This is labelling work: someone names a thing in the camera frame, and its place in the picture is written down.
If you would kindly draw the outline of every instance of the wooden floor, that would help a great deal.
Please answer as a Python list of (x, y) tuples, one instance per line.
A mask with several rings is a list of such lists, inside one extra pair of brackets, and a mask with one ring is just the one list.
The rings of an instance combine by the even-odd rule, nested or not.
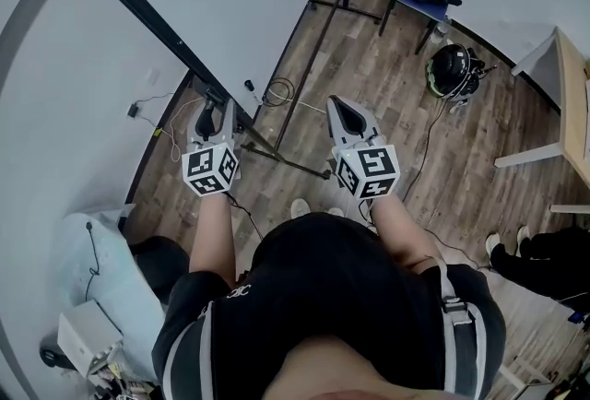
[[(352, 4), (383, 12), (386, 0), (352, 0)], [(278, 76), (298, 83), (328, 11), (319, 6), (304, 14)], [(324, 108), (328, 96), (337, 94), (374, 112), (400, 160), (403, 176), (395, 188), (399, 195), (405, 194), (419, 171), (427, 129), (442, 105), (425, 88), (424, 66), (437, 47), (427, 42), (420, 55), (413, 53), (426, 23), (420, 14), (397, 5), (379, 38), (378, 27), (369, 18), (337, 11), (301, 95), (302, 101), (319, 109)], [(458, 31), (452, 30), (450, 38), (474, 47), (488, 65), (499, 64), (499, 68), (483, 80), (468, 106), (451, 115), (447, 105), (432, 129), (424, 170), (407, 206), (420, 225), (486, 265), (484, 241), (490, 232), (498, 231), (514, 248), (522, 224), (528, 224), (533, 232), (571, 224), (571, 216), (549, 213), (551, 203), (587, 203), (589, 195), (564, 158), (494, 168), (493, 160), (501, 155), (557, 141), (559, 116), (522, 79), (512, 77), (510, 67), (492, 53)], [(281, 88), (276, 92), (283, 93)], [(177, 110), (195, 98), (196, 94), (187, 90)], [(186, 122), (196, 105), (184, 107), (174, 121), (182, 149)], [(287, 108), (264, 107), (256, 129), (274, 142)], [(322, 170), (331, 146), (325, 116), (298, 106), (281, 148), (285, 157)], [(162, 135), (137, 189), (137, 208), (124, 232), (130, 243), (161, 234), (190, 251), (199, 199), (184, 185), (180, 163), (172, 162), (170, 153), (171, 141)], [(360, 220), (356, 205), (338, 189), (334, 178), (324, 182), (245, 151), (241, 167), (242, 179), (234, 183), (233, 193), (251, 210), (263, 234), (289, 218), (290, 203), (296, 197), (305, 198), (313, 210), (340, 206), (349, 217)], [(234, 209), (232, 213), (242, 271), (251, 263), (259, 238), (242, 211)], [(448, 262), (468, 263), (460, 252), (441, 249)], [(508, 326), (504, 363), (511, 366), (515, 356), (522, 356), (546, 376), (557, 372), (563, 378), (573, 372), (585, 355), (587, 337), (578, 326), (567, 323), (569, 311), (487, 269), (482, 271)], [(490, 398), (508, 398), (512, 393), (512, 387), (499, 375)]]

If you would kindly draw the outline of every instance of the wire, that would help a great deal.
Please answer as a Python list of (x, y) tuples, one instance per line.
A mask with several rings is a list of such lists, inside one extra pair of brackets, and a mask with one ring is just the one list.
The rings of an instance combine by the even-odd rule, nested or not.
[(94, 278), (94, 276), (100, 275), (100, 265), (99, 265), (99, 257), (96, 255), (96, 245), (94, 244), (94, 238), (92, 237), (92, 223), (88, 222), (86, 224), (86, 230), (88, 231), (88, 234), (90, 235), (90, 242), (92, 243), (92, 251), (94, 252), (94, 260), (96, 261), (96, 269), (94, 267), (91, 267), (89, 269), (90, 280), (88, 281), (88, 285), (86, 286), (86, 295), (84, 296), (84, 301), (89, 301), (90, 284), (92, 283), (92, 279)]
[[(283, 86), (286, 91), (287, 91), (287, 97), (283, 98), (281, 97), (282, 101), (279, 103), (275, 103), (273, 101), (271, 101), (268, 98), (267, 93), (270, 91), (270, 88), (272, 88), (275, 84), (279, 84), (280, 86)], [(263, 95), (263, 103), (264, 105), (266, 105), (267, 107), (270, 108), (275, 108), (275, 107), (280, 107), (282, 105), (285, 105), (287, 103), (287, 101), (289, 99), (292, 99), (293, 97), (295, 97), (295, 86), (293, 85), (293, 83), (288, 80), (286, 77), (275, 77), (269, 84), (268, 89), (265, 92), (265, 95)]]
[(347, 197), (347, 211), (344, 212), (344, 218), (346, 218), (348, 216), (348, 207), (350, 206), (350, 197), (348, 196), (348, 193), (347, 193), (346, 197)]
[(231, 200), (231, 206), (235, 206), (236, 208), (239, 208), (240, 210), (243, 210), (244, 212), (246, 212), (246, 215), (248, 216), (248, 218), (252, 222), (252, 226), (254, 227), (256, 232), (258, 233), (258, 237), (260, 238), (260, 241), (262, 241), (263, 240), (262, 233), (260, 232), (260, 230), (258, 229), (256, 224), (254, 223), (254, 219), (252, 218), (252, 213), (250, 213), (246, 208), (244, 208), (243, 206), (238, 204), (238, 201), (235, 199), (235, 197), (232, 194), (230, 194), (229, 192), (224, 192), (224, 194), (227, 195), (228, 198)]
[(412, 190), (412, 187), (414, 186), (414, 184), (418, 180), (420, 174), (422, 173), (422, 170), (424, 169), (424, 164), (426, 164), (426, 156), (428, 155), (429, 144), (431, 143), (431, 131), (432, 131), (432, 127), (436, 124), (436, 122), (439, 121), (439, 118), (441, 118), (441, 116), (443, 115), (444, 107), (446, 106), (446, 102), (447, 101), (448, 101), (448, 99), (445, 99), (444, 100), (444, 102), (442, 103), (441, 110), (439, 111), (438, 115), (436, 116), (436, 118), (431, 123), (431, 126), (428, 129), (428, 133), (426, 134), (426, 149), (424, 150), (424, 159), (422, 160), (422, 163), (420, 164), (420, 169), (418, 170), (418, 174), (416, 174), (416, 177), (414, 177), (414, 180), (408, 186), (408, 188), (406, 190), (406, 194), (404, 195), (404, 198), (402, 198), (402, 202), (403, 203), (406, 202), (407, 196), (409, 195), (409, 191)]
[[(269, 92), (271, 94), (273, 94), (275, 97), (279, 98), (279, 99), (283, 99), (284, 101), (293, 101), (293, 99), (286, 99), (285, 97), (281, 97), (280, 95), (277, 95), (275, 92), (273, 92), (272, 90), (269, 90)], [(311, 108), (312, 110), (316, 110), (319, 113), (323, 113), (325, 115), (325, 112), (323, 110), (320, 109), (316, 109), (315, 107), (313, 107), (312, 105), (310, 105), (309, 103), (305, 103), (302, 101), (298, 101), (297, 105), (305, 105), (306, 107)]]
[[(166, 135), (168, 135), (170, 137), (170, 139), (172, 140), (172, 148), (170, 150), (170, 159), (172, 162), (178, 162), (179, 160), (181, 160), (181, 157), (183, 156), (183, 152), (181, 151), (181, 149), (179, 148), (179, 146), (176, 144), (176, 140), (174, 139), (174, 120), (176, 120), (176, 117), (180, 114), (180, 112), (183, 111), (183, 108), (186, 107), (187, 105), (190, 105), (191, 103), (195, 103), (198, 101), (201, 101), (203, 98), (200, 97), (198, 99), (194, 99), (194, 100), (189, 100), (186, 103), (183, 104), (183, 106), (178, 109), (178, 111), (174, 114), (174, 116), (171, 118), (170, 120), (170, 131), (172, 132), (171, 135), (168, 135), (168, 133), (164, 132), (164, 130), (162, 130), (164, 133), (166, 133)], [(176, 150), (176, 152), (178, 153), (177, 156), (178, 158), (174, 158), (174, 150)]]
[(167, 94), (164, 95), (154, 95), (153, 97), (150, 97), (149, 99), (142, 99), (142, 100), (136, 100), (136, 105), (138, 103), (142, 103), (142, 102), (146, 102), (146, 101), (150, 101), (150, 100), (154, 100), (154, 99), (164, 99), (165, 97), (168, 97), (170, 95), (174, 95), (176, 92), (169, 92)]
[(186, 107), (187, 105), (189, 105), (191, 103), (195, 103), (197, 101), (200, 101), (202, 99), (203, 98), (199, 97), (198, 99), (189, 100), (186, 103), (184, 103), (180, 109), (178, 109), (178, 111), (174, 114), (174, 116), (171, 118), (171, 120), (169, 122), (171, 133), (168, 133), (163, 127), (157, 126), (156, 124), (154, 124), (154, 122), (152, 122), (151, 120), (149, 120), (145, 116), (141, 116), (141, 115), (136, 116), (136, 118), (141, 118), (142, 120), (145, 120), (146, 122), (151, 124), (154, 128), (156, 128), (156, 131), (160, 130), (164, 135), (166, 135), (167, 137), (170, 138), (170, 140), (172, 141), (172, 148), (170, 150), (170, 159), (172, 162), (178, 162), (179, 160), (181, 160), (181, 157), (183, 155), (183, 152), (181, 151), (180, 147), (176, 143), (176, 139), (174, 138), (174, 126), (173, 126), (174, 120), (176, 120), (176, 117), (180, 114), (180, 112), (183, 110), (184, 107)]
[(431, 231), (428, 228), (425, 228), (425, 230), (428, 233), (430, 233), (432, 236), (434, 236), (439, 241), (439, 243), (442, 244), (442, 246), (445, 246), (445, 247), (447, 247), (449, 249), (453, 249), (455, 251), (458, 251), (460, 253), (463, 253), (463, 256), (466, 257), (471, 263), (473, 263), (475, 265), (475, 267), (476, 267), (477, 270), (479, 270), (479, 269), (489, 269), (490, 268), (487, 265), (479, 265), (474, 259), (472, 259), (471, 257), (469, 257), (469, 255), (464, 250), (462, 250), (461, 248), (455, 248), (454, 246), (451, 246), (450, 244), (447, 244), (446, 242), (443, 242), (443, 240), (441, 240), (441, 238), (439, 238), (439, 235), (436, 234), (434, 231)]
[(373, 228), (375, 228), (375, 225), (373, 224), (373, 222), (372, 222), (372, 218), (371, 218), (371, 207), (372, 207), (372, 202), (371, 202), (371, 205), (367, 204), (367, 207), (369, 208), (369, 212), (367, 213), (367, 217), (365, 217), (365, 216), (364, 216), (364, 214), (362, 213), (362, 210), (360, 209), (360, 206), (361, 206), (362, 204), (365, 204), (365, 203), (366, 203), (366, 200), (362, 200), (362, 201), (359, 203), (359, 213), (360, 213), (360, 216), (361, 216), (361, 217), (362, 217), (362, 219), (364, 219), (364, 220), (365, 220), (365, 222), (367, 223), (367, 228), (370, 228), (370, 227), (373, 227)]
[[(275, 84), (279, 84), (281, 86), (284, 86), (287, 89), (287, 97), (282, 97), (280, 95), (278, 95), (277, 93), (275, 93), (271, 87), (273, 87)], [(279, 103), (275, 103), (272, 102), (268, 99), (268, 95), (267, 94), (271, 94), (274, 95), (275, 97), (277, 97), (277, 99), (281, 99), (282, 101)], [(288, 80), (286, 77), (275, 77), (270, 85), (268, 86), (268, 89), (265, 92), (265, 95), (263, 96), (263, 103), (264, 105), (266, 105), (267, 107), (270, 108), (275, 108), (275, 107), (280, 107), (282, 105), (285, 105), (288, 101), (293, 101), (293, 98), (295, 97), (295, 86), (293, 85), (293, 83)], [(319, 113), (323, 113), (325, 115), (325, 111), (321, 110), (321, 109), (317, 109), (315, 107), (313, 107), (312, 105), (310, 105), (309, 103), (305, 103), (302, 101), (297, 101), (298, 105), (304, 105), (312, 110), (316, 110)]]
[(563, 301), (566, 301), (569, 299), (575, 299), (576, 297), (581, 297), (582, 295), (588, 295), (588, 292), (582, 292), (582, 293), (578, 293), (576, 295), (571, 295), (570, 297), (566, 297), (565, 299), (557, 300), (557, 302), (562, 303)]

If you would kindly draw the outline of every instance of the white stripe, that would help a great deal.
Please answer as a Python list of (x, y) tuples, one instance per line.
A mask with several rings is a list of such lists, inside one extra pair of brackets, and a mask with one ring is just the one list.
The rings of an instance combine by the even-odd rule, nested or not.
[(166, 400), (173, 400), (172, 398), (172, 387), (171, 387), (171, 371), (172, 371), (172, 363), (174, 362), (174, 356), (176, 356), (176, 351), (178, 350), (178, 346), (181, 344), (184, 335), (188, 331), (188, 329), (193, 326), (195, 322), (189, 324), (183, 331), (178, 335), (176, 341), (172, 344), (170, 348), (170, 352), (168, 353), (168, 357), (166, 358), (166, 367), (164, 367), (164, 375), (162, 377), (162, 390), (164, 391), (164, 397)]
[(203, 331), (201, 331), (201, 347), (199, 350), (199, 370), (201, 375), (201, 399), (213, 400), (213, 377), (211, 375), (211, 313), (213, 302), (206, 307)]
[(479, 399), (481, 389), (483, 388), (483, 381), (486, 377), (486, 357), (488, 350), (488, 336), (486, 334), (486, 325), (483, 322), (483, 316), (479, 308), (473, 303), (468, 303), (467, 308), (473, 315), (476, 323), (476, 345), (478, 347), (478, 354), (476, 356), (476, 366), (478, 367), (478, 383), (476, 384), (475, 400)]
[(454, 327), (451, 315), (442, 311), (444, 332), (444, 390), (454, 394), (457, 377), (457, 349), (454, 343)]
[[(435, 257), (436, 264), (441, 270), (441, 295), (442, 303), (446, 299), (454, 299), (454, 287), (446, 275), (446, 262)], [(444, 390), (454, 393), (457, 378), (457, 349), (454, 342), (454, 327), (451, 315), (444, 310), (442, 312), (442, 332), (444, 333)]]
[(446, 275), (446, 262), (439, 257), (435, 257), (434, 260), (436, 261), (436, 264), (439, 265), (439, 269), (441, 269), (442, 301), (445, 299), (454, 299), (456, 296), (454, 294), (453, 284), (451, 284), (449, 277)]

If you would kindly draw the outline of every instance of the black pants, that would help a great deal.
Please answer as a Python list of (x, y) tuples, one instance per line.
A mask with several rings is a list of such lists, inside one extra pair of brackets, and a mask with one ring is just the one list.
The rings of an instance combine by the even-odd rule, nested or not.
[(522, 257), (509, 255), (503, 244), (491, 253), (492, 267), (504, 278), (561, 302), (577, 312), (590, 312), (590, 235), (563, 229), (525, 239)]

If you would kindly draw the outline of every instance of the white sneaker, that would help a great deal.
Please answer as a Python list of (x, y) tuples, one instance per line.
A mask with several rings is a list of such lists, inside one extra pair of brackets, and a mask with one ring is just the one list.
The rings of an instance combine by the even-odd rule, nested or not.
[(344, 217), (344, 212), (337, 206), (333, 206), (328, 210), (330, 215), (336, 215), (337, 217)]
[(516, 246), (516, 256), (517, 257), (523, 257), (520, 254), (520, 243), (523, 242), (524, 239), (526, 238), (530, 238), (531, 237), (531, 232), (528, 229), (527, 225), (524, 225), (523, 227), (520, 227), (518, 229), (518, 232), (516, 233), (516, 242), (517, 242), (517, 246)]
[(488, 257), (491, 257), (491, 252), (496, 246), (498, 246), (498, 244), (500, 244), (500, 235), (498, 233), (490, 234), (486, 239), (486, 251), (488, 252)]
[(296, 198), (291, 204), (291, 219), (302, 217), (312, 213), (309, 204), (302, 198)]

